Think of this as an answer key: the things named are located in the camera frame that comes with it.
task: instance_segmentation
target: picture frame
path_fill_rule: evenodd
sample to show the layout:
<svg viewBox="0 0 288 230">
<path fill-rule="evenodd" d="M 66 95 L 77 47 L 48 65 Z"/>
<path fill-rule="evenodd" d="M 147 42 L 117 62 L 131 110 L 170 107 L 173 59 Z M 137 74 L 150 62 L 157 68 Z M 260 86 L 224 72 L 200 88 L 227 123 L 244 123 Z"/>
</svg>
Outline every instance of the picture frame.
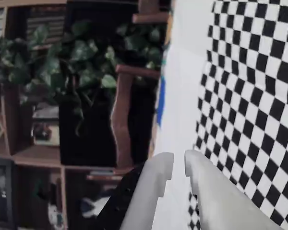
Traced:
<svg viewBox="0 0 288 230">
<path fill-rule="evenodd" d="M 13 210 L 13 161 L 0 159 L 0 227 L 15 229 Z"/>
</svg>

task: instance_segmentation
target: pothos plant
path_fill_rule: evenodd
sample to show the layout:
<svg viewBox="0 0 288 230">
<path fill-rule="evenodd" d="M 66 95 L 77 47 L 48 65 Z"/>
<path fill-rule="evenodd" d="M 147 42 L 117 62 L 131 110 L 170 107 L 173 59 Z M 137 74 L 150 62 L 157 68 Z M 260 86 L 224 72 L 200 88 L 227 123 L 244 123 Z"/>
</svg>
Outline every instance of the pothos plant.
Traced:
<svg viewBox="0 0 288 230">
<path fill-rule="evenodd" d="M 94 34 L 89 21 L 81 21 L 64 34 L 61 42 L 41 52 L 38 48 L 45 44 L 49 33 L 43 25 L 28 41 L 0 40 L 0 83 L 22 85 L 27 93 L 43 86 L 47 90 L 44 99 L 73 103 L 80 121 L 76 130 L 79 134 L 84 108 L 93 106 L 101 89 L 113 101 L 117 64 L 160 69 L 164 32 L 164 26 L 124 24 L 114 36 L 106 37 Z"/>
</svg>

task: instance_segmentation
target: white wall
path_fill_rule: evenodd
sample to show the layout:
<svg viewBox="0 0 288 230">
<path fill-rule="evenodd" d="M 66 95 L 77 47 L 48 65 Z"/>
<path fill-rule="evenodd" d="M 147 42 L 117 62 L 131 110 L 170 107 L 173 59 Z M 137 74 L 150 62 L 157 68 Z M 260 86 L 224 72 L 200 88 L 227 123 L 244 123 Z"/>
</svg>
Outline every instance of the white wall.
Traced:
<svg viewBox="0 0 288 230">
<path fill-rule="evenodd" d="M 206 59 L 205 38 L 213 0 L 176 0 L 168 52 L 165 110 L 155 154 L 175 154 L 172 180 L 158 201 L 153 230 L 187 230 L 190 180 L 185 177 L 184 152 L 195 134 L 197 89 Z"/>
</svg>

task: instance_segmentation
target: checkerboard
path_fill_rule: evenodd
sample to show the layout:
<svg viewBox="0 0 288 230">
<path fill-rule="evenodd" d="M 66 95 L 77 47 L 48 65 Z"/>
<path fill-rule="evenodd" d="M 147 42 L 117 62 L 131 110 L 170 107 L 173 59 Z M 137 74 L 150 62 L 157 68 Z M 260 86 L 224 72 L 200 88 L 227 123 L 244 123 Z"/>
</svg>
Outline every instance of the checkerboard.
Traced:
<svg viewBox="0 0 288 230">
<path fill-rule="evenodd" d="M 194 148 L 288 230 L 288 0 L 216 0 L 212 14 Z"/>
</svg>

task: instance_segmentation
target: wooden shelf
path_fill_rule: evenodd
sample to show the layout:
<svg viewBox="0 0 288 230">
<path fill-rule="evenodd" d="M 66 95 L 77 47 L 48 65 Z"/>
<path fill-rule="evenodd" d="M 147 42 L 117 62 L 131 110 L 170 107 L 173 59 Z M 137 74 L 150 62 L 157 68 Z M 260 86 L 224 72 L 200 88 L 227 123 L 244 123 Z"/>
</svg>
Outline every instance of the wooden shelf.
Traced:
<svg viewBox="0 0 288 230">
<path fill-rule="evenodd" d="M 15 164 L 43 168 L 60 168 L 60 149 L 33 145 L 12 156 Z"/>
</svg>

